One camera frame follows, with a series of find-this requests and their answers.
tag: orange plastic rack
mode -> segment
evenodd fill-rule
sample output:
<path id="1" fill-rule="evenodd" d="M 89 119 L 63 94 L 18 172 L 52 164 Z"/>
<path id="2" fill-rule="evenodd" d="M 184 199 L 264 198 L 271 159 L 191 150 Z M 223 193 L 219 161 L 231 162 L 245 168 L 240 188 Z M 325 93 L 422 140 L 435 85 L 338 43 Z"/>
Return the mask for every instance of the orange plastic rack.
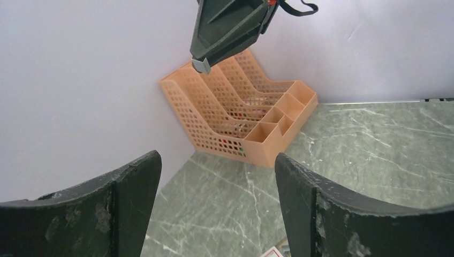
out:
<path id="1" fill-rule="evenodd" d="M 269 80 L 249 50 L 210 74 L 187 63 L 160 85 L 195 149 L 269 168 L 318 104 L 302 81 Z"/>

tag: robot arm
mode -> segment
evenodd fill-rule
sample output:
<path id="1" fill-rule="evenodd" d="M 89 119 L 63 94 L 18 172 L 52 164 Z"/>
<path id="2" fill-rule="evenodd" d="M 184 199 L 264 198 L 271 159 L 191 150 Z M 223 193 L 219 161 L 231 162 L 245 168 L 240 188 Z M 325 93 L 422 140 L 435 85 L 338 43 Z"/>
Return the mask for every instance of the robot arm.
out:
<path id="1" fill-rule="evenodd" d="M 300 12 L 285 0 L 198 0 L 199 12 L 191 43 L 192 66 L 201 73 L 255 43 L 264 34 L 279 6 L 294 16 L 316 13 L 315 4 L 301 2 L 312 11 Z"/>

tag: storage organizer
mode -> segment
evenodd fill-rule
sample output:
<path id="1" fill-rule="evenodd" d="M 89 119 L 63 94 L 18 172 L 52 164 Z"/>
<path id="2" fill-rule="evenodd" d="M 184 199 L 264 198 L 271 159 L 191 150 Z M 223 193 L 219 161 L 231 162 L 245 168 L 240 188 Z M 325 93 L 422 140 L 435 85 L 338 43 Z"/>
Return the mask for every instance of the storage organizer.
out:
<path id="1" fill-rule="evenodd" d="M 197 150 L 269 168 L 318 104 L 302 81 L 270 81 L 249 50 L 210 74 L 187 63 L 160 85 Z"/>

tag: white wall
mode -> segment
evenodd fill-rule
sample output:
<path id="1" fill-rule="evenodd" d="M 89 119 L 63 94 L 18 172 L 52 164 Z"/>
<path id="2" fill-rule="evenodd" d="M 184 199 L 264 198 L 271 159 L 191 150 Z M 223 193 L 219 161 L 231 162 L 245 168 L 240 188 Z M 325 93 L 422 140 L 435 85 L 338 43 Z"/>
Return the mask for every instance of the white wall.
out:
<path id="1" fill-rule="evenodd" d="M 273 79 L 301 79 L 322 102 L 454 97 L 454 1 L 308 2 L 320 11 L 279 10 L 253 46 Z"/>
<path id="2" fill-rule="evenodd" d="M 157 149 L 194 149 L 157 81 L 189 58 L 195 0 L 0 0 L 0 201 L 35 199 Z"/>

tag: green marble table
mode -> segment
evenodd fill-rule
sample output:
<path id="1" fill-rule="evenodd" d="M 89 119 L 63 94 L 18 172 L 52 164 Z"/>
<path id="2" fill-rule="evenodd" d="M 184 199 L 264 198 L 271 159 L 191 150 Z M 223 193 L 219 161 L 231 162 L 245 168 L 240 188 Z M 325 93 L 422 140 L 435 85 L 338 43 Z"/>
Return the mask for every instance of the green marble table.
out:
<path id="1" fill-rule="evenodd" d="M 286 153 L 361 194 L 454 202 L 454 103 L 320 105 Z M 285 237 L 273 169 L 195 153 L 156 196 L 142 257 L 260 256 Z"/>

